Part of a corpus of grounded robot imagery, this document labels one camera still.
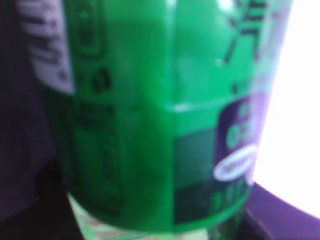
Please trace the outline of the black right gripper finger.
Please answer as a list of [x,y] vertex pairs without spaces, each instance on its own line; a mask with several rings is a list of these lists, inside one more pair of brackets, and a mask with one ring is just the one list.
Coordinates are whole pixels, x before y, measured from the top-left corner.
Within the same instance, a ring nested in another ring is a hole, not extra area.
[[30,207],[0,222],[2,240],[82,240],[63,182],[61,166],[49,161],[35,178]]

